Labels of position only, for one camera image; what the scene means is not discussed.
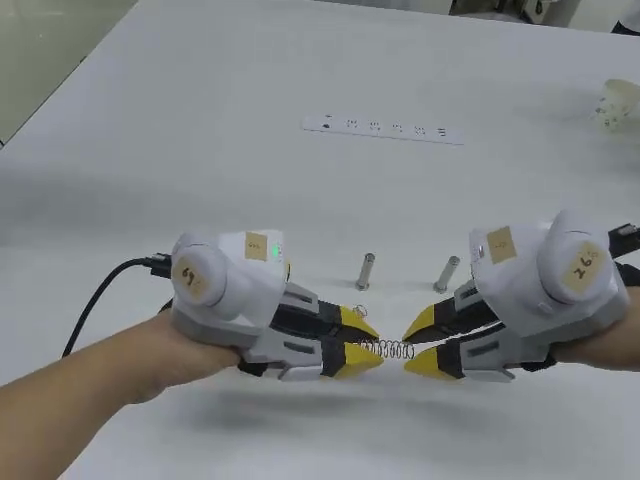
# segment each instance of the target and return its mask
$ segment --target spring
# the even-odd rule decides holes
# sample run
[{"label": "spring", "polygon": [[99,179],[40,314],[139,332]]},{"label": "spring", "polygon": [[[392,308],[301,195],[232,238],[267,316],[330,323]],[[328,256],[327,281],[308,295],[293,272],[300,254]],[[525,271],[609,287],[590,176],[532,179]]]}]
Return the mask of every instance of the spring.
[{"label": "spring", "polygon": [[398,340],[363,340],[358,345],[384,358],[411,360],[416,355],[411,343]]},{"label": "spring", "polygon": [[353,312],[357,313],[362,318],[367,318],[367,315],[369,314],[367,312],[367,307],[365,307],[364,305],[360,305],[360,304],[358,304],[355,307],[353,307]]}]

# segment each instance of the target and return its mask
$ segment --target metal cylinder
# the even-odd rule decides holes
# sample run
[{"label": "metal cylinder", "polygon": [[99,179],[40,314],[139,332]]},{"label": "metal cylinder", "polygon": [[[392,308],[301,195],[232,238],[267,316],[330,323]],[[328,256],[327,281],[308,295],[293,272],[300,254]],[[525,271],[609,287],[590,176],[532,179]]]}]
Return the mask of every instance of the metal cylinder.
[{"label": "metal cylinder", "polygon": [[444,293],[447,291],[447,285],[449,284],[449,280],[451,280],[451,277],[453,277],[453,272],[456,271],[456,268],[458,268],[458,265],[460,265],[459,257],[455,257],[455,256],[449,257],[449,261],[445,265],[444,270],[442,270],[442,273],[440,274],[440,278],[436,283],[433,284],[433,289],[436,292]]},{"label": "metal cylinder", "polygon": [[373,268],[373,262],[376,260],[376,256],[373,253],[367,253],[364,256],[364,262],[360,269],[360,276],[356,280],[356,288],[360,291],[369,288],[369,277],[371,276],[371,269]]}]

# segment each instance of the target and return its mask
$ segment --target paper label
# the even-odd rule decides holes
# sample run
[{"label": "paper label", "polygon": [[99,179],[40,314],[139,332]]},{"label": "paper label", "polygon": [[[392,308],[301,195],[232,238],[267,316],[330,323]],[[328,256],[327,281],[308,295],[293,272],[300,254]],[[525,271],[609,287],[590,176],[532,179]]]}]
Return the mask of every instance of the paper label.
[{"label": "paper label", "polygon": [[516,247],[511,238],[511,228],[504,227],[487,235],[489,253],[494,265],[502,263],[510,258],[517,257]]},{"label": "paper label", "polygon": [[591,242],[583,242],[562,277],[562,282],[577,294],[583,294],[597,277],[605,259],[606,255],[600,247]]},{"label": "paper label", "polygon": [[247,260],[267,261],[267,236],[259,233],[247,232],[244,244],[244,258]]},{"label": "paper label", "polygon": [[209,282],[198,272],[187,257],[181,257],[173,266],[171,278],[180,283],[195,300],[208,290]]}]

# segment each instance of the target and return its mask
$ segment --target electrical outlet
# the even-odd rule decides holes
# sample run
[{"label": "electrical outlet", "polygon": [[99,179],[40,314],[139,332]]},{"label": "electrical outlet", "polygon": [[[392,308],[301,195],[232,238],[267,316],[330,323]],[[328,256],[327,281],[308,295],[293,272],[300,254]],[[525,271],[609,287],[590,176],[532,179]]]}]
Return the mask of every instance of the electrical outlet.
[{"label": "electrical outlet", "polygon": [[317,117],[306,117],[302,121],[302,128],[310,131],[395,138],[398,140],[417,140],[451,145],[463,144],[458,132],[444,127],[427,128],[422,125],[413,125],[410,123],[364,120],[352,116],[346,117],[327,114]]}]

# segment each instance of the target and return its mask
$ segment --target hand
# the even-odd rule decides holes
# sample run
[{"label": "hand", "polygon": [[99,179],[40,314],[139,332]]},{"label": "hand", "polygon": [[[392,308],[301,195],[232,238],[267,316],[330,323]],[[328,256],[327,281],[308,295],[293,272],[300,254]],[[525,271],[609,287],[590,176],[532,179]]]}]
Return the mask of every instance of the hand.
[{"label": "hand", "polygon": [[631,306],[624,319],[594,336],[555,345],[554,358],[609,370],[640,371],[640,288],[628,291]]},{"label": "hand", "polygon": [[101,342],[131,377],[129,403],[146,402],[165,388],[209,377],[240,361],[231,349],[187,339],[170,320],[167,310]]}]

